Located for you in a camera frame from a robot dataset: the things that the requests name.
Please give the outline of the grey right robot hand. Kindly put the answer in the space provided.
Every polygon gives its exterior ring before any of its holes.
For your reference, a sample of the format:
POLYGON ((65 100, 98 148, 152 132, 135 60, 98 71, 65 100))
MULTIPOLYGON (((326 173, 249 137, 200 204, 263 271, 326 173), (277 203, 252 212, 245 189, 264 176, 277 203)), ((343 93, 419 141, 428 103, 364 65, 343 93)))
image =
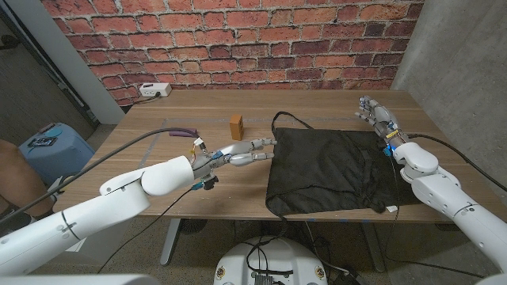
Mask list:
POLYGON ((360 112, 355 115, 373 126, 375 133, 393 148, 409 142, 398 125, 398 120, 385 106, 369 96, 360 98, 360 112))

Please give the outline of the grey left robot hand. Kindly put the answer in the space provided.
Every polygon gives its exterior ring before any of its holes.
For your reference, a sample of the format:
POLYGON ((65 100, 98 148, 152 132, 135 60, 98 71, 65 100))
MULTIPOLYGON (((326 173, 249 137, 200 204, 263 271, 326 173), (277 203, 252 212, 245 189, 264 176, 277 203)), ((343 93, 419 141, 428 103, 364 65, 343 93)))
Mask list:
POLYGON ((209 151, 204 141, 198 138, 194 142, 194 146, 198 150, 191 161, 194 177, 205 177, 211 174, 213 169, 226 164, 244 166, 256 161, 274 158, 274 153, 255 153, 255 150, 262 150, 265 146, 275 146, 276 144, 275 139, 254 139, 235 142, 217 150, 209 151))

